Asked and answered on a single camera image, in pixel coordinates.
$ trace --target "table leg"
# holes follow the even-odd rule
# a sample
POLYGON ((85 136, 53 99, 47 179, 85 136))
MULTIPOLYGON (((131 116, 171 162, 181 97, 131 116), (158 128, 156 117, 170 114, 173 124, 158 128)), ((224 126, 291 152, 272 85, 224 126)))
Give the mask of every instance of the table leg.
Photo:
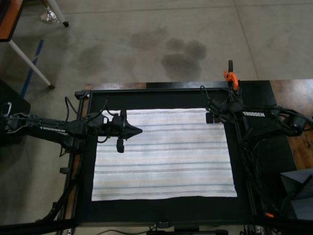
POLYGON ((31 67, 31 69, 48 85, 50 89, 54 89, 54 86, 46 79, 46 77, 39 71, 39 69, 30 61, 30 59, 22 52, 22 50, 13 42, 9 41, 13 50, 31 67))
POLYGON ((51 8, 53 9, 54 13, 57 15, 57 18, 60 22, 64 24, 65 27, 68 27, 68 21, 65 20, 58 4, 55 0, 47 0, 51 8))

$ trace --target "white towel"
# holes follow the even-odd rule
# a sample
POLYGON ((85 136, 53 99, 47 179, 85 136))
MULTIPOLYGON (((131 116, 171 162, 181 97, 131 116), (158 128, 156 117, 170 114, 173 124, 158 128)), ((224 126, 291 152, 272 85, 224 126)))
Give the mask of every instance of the white towel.
POLYGON ((129 124, 143 133, 124 141, 124 153, 116 138, 98 143, 92 201, 236 197, 224 125, 206 124, 205 113, 128 110, 129 124))

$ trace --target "wet stain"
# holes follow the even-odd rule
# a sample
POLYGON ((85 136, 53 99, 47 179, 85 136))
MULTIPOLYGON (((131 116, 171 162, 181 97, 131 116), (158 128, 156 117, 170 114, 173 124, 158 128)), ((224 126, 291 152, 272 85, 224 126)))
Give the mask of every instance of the wet stain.
POLYGON ((186 54, 198 60, 203 60, 206 58, 206 51, 206 46, 196 40, 188 42, 184 49, 186 54))
POLYGON ((73 60, 78 71, 85 76, 97 75, 106 70, 107 66, 102 59, 103 46, 94 45, 83 49, 78 58, 73 60))
POLYGON ((137 60, 132 56, 128 56, 128 57, 120 57, 118 61, 123 67, 123 69, 125 70, 125 72, 128 73, 129 76, 132 78, 132 80, 136 81, 134 69, 136 67, 137 60))
POLYGON ((182 51, 185 48, 185 42, 181 39, 171 38, 165 44, 168 50, 182 51))
POLYGON ((176 81, 193 81, 200 78, 201 67, 198 60, 182 54, 165 55, 161 60, 166 75, 176 81))
POLYGON ((160 45, 168 36, 167 28, 142 31, 131 36, 129 45, 143 50, 152 49, 160 45))
POLYGON ((205 45, 194 40, 187 44, 183 40, 172 38, 166 42, 168 50, 176 53, 165 55, 161 64, 166 75, 174 81, 195 81, 200 78, 200 61, 206 58, 205 45))

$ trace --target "concrete floor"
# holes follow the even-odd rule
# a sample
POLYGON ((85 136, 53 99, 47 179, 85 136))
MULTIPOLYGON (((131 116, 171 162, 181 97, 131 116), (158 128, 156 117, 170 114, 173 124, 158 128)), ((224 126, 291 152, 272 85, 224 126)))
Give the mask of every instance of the concrete floor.
MULTIPOLYGON (((69 28, 40 22, 43 7, 35 1, 26 5, 13 36, 31 59, 44 39, 37 67, 56 89, 33 75, 25 97, 40 116, 65 118, 64 96, 77 107, 74 92, 85 84, 223 80, 229 59, 241 80, 312 78, 313 0, 57 2, 69 28)), ((0 44, 0 78, 18 93, 28 70, 8 44, 0 44)), ((59 151, 35 138, 0 150, 0 224, 46 215, 63 191, 58 172, 68 156, 58 158, 59 151)))

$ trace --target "orange clamp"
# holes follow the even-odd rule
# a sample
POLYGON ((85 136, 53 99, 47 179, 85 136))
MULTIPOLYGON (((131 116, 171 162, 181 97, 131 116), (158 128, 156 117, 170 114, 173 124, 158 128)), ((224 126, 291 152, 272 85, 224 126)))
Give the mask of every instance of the orange clamp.
POLYGON ((229 72, 228 74, 226 73, 226 71, 224 71, 224 78, 227 82, 233 82, 234 84, 234 90, 238 90, 239 84, 238 84, 238 79, 236 74, 234 74, 233 72, 229 72))
POLYGON ((232 82, 233 83, 233 88, 234 90, 238 90, 239 83, 236 74, 233 73, 233 61, 229 60, 228 61, 228 73, 224 71, 224 78, 227 82, 232 82))

